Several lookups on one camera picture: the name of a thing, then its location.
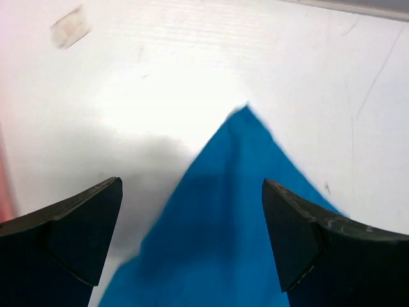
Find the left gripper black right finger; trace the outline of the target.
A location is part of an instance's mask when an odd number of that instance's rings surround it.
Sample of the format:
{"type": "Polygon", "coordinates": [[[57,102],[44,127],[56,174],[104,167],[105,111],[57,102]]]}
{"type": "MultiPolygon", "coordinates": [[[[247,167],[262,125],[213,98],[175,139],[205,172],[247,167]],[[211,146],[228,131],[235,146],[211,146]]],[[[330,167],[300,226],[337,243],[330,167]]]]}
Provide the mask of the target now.
{"type": "Polygon", "coordinates": [[[262,202],[291,306],[407,306],[408,236],[356,222],[265,180],[262,202]]]}

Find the small tape piece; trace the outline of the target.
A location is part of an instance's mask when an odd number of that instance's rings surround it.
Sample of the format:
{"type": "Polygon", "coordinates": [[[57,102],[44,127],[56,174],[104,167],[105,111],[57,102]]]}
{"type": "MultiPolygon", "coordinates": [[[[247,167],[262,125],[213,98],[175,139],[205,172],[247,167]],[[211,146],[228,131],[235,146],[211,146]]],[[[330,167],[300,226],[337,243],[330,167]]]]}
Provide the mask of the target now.
{"type": "Polygon", "coordinates": [[[50,27],[50,40],[57,49],[67,49],[91,31],[83,5],[61,17],[50,27]]]}

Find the metal table edge rail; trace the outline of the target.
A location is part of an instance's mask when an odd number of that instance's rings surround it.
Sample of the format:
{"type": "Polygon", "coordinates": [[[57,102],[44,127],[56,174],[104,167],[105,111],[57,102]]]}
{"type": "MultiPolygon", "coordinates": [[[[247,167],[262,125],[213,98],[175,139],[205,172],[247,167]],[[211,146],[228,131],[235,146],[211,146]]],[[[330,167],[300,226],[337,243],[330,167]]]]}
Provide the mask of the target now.
{"type": "Polygon", "coordinates": [[[288,0],[288,2],[390,20],[408,21],[408,0],[288,0]]]}

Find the blue t-shirt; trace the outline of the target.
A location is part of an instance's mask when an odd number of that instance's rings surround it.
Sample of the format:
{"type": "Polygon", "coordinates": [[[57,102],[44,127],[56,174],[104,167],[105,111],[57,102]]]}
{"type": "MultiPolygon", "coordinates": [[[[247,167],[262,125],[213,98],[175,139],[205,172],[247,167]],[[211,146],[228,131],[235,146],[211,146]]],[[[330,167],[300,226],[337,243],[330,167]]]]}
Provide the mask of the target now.
{"type": "Polygon", "coordinates": [[[212,136],[101,306],[287,306],[262,206],[272,179],[333,210],[249,107],[212,136]]]}

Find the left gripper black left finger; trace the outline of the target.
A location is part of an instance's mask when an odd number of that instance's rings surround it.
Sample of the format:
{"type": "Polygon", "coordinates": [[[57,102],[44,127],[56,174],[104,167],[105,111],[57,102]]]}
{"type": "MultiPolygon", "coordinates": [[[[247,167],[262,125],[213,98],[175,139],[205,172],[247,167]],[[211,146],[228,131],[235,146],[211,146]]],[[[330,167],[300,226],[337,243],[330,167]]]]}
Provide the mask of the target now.
{"type": "Polygon", "coordinates": [[[122,180],[111,177],[1,223],[1,306],[87,306],[122,198],[122,180]]]}

